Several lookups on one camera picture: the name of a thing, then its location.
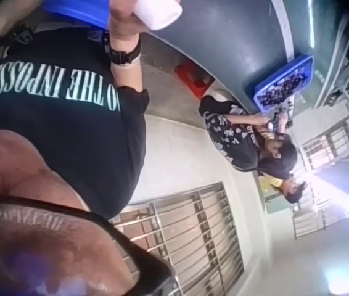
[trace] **black hair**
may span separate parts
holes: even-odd
[[[298,186],[297,190],[293,194],[287,194],[285,195],[285,199],[290,204],[297,204],[299,200],[302,198],[303,191],[307,187],[307,183],[303,182],[301,185]]]
[[[298,161],[298,152],[288,134],[278,134],[276,138],[278,137],[283,138],[283,145],[279,148],[281,158],[263,158],[258,162],[257,170],[275,178],[288,180]]]

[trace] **barred window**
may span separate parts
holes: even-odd
[[[137,245],[174,267],[170,295],[227,295],[244,272],[222,183],[127,207],[113,222]]]

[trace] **woman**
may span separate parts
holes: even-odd
[[[265,115],[247,115],[238,103],[222,100],[218,93],[212,95],[202,98],[199,112],[216,148],[235,169],[258,171],[290,203],[298,202],[305,184],[298,185],[290,174],[298,154],[291,138],[284,133],[285,117],[281,117],[279,131],[273,134],[265,127],[269,122]]]

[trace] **white wall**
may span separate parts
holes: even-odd
[[[325,106],[316,109],[306,109],[294,117],[294,125],[291,131],[296,137],[297,143],[304,144],[347,116],[349,116],[349,111],[346,108],[345,101],[333,107]]]
[[[342,220],[325,231],[281,244],[272,270],[251,295],[326,295],[327,281],[346,274],[349,275],[349,220]]]
[[[147,154],[131,204],[222,181],[245,267],[258,252],[269,257],[265,216],[253,174],[235,171],[204,129],[150,115],[146,122]]]

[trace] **concrete floor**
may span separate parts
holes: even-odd
[[[174,73],[183,59],[176,49],[157,38],[142,36],[143,79],[150,94],[147,113],[203,128],[199,101]]]

